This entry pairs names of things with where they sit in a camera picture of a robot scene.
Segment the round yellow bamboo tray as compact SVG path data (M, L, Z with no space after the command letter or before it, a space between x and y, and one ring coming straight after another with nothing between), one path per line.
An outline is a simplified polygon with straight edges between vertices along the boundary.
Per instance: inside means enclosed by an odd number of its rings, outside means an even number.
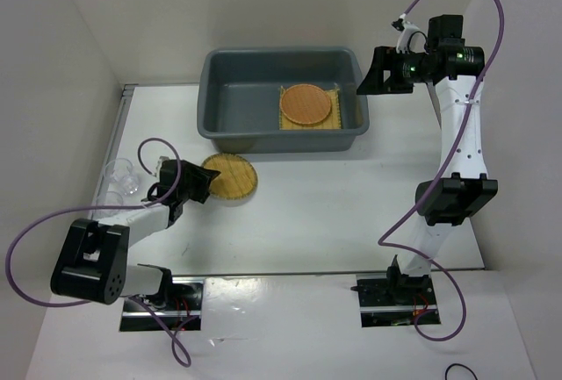
M212 196L225 200L239 200L252 195L258 186L256 170L249 161L237 154L214 154L207 157L202 167L219 171L211 182Z

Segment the square bamboo mat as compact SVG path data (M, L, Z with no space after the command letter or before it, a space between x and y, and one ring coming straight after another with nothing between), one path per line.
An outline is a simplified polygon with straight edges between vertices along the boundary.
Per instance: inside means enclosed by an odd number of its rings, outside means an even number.
M279 99L280 99L280 95L281 95L281 92L282 92L283 88L289 88L289 87L281 87L280 88ZM279 128L281 130L339 130L339 129L341 129L342 128L342 118L341 118L341 111L340 111L340 105L339 105L339 89L334 88L334 89L325 90L325 91L328 93L328 95L331 99L332 110L331 110L330 114L328 115L328 117L323 122L321 122L319 124L316 124L316 125L294 124L290 120L288 120L286 117L284 117L281 114L281 111L279 109Z

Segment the round orange woven tray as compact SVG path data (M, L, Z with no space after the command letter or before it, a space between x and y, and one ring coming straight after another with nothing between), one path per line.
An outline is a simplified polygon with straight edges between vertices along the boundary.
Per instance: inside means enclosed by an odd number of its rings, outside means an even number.
M279 109L294 124L316 125L323 122L332 110L328 93L312 84L297 84L283 88Z

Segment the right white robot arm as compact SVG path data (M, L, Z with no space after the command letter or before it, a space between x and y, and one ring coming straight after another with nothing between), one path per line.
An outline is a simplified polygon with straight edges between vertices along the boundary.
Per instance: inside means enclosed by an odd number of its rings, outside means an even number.
M409 94L415 85L425 85L441 130L441 160L437 180L416 188L411 245L394 256L385 280L359 291L382 305L405 305L416 303L430 286L432 259L453 229L497 194L498 183L488 176L481 145L485 53L465 44L462 16L432 18L420 52L411 47L421 34L417 25L400 16L393 27L400 33L396 46L375 48L357 94Z

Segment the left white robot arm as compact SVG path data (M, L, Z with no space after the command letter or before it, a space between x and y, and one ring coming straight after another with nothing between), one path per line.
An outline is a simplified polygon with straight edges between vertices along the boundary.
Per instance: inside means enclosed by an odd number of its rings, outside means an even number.
M143 296L155 309L170 306L175 298L171 270L151 264L131 265L128 250L173 226L186 202L203 204L219 175L218 170L184 160L165 160L140 209L99 220L75 220L54 266L51 291L105 305L120 297Z

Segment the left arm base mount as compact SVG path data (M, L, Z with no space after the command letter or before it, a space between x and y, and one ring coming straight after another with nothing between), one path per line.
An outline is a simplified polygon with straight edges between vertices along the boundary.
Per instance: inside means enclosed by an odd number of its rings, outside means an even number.
M175 276L171 297L165 304L154 305L145 301L157 318L171 331L199 331L201 329L205 279L203 277ZM156 332L162 327L130 299L123 304L119 330L122 333Z

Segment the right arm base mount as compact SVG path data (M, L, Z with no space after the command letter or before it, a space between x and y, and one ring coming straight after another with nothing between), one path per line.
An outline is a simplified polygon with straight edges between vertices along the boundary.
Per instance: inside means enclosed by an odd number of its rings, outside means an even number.
M395 327L441 323L433 283L425 276L419 283L400 285L382 273L357 275L350 290L357 294L361 326Z

